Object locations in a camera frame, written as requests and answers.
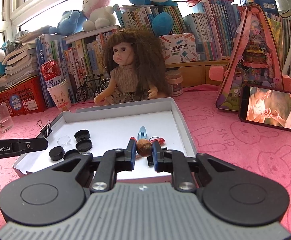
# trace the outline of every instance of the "wooden shelf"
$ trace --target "wooden shelf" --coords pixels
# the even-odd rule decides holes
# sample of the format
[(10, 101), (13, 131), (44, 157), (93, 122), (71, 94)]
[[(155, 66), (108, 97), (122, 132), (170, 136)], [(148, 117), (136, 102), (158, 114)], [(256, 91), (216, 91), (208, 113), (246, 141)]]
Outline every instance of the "wooden shelf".
[(227, 69), (228, 60), (191, 61), (175, 64), (167, 64), (167, 69), (178, 69), (183, 76), (183, 87), (193, 87), (202, 84), (220, 85), (220, 81), (209, 78), (209, 69), (212, 65), (223, 66)]

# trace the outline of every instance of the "red can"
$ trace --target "red can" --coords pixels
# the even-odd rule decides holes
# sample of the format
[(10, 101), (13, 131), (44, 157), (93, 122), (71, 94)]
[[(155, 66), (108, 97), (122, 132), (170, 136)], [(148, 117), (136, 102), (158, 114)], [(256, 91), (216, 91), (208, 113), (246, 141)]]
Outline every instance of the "red can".
[(48, 88), (54, 87), (64, 80), (60, 66), (54, 59), (41, 65), (41, 73)]

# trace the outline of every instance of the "smartphone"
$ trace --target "smartphone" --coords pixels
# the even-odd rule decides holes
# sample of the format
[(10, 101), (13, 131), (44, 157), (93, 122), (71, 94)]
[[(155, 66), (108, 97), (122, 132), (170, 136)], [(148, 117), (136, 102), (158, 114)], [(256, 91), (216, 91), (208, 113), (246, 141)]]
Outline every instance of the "smartphone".
[(270, 87), (242, 87), (239, 118), (243, 122), (291, 131), (291, 92)]

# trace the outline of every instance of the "paper cup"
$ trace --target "paper cup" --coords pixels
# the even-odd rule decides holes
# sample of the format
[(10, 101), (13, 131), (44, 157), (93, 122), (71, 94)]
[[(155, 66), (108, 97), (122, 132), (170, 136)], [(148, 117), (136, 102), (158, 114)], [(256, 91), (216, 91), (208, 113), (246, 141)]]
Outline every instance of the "paper cup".
[(47, 90), (60, 111), (69, 110), (71, 107), (71, 101), (66, 80), (52, 88), (47, 88)]

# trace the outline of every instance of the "glass mug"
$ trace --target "glass mug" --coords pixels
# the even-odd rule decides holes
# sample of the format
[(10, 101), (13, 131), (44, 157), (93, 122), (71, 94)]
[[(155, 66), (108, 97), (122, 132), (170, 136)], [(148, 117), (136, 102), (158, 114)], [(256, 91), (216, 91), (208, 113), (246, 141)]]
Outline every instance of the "glass mug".
[(0, 131), (6, 132), (13, 126), (13, 121), (10, 116), (6, 102), (0, 103)]

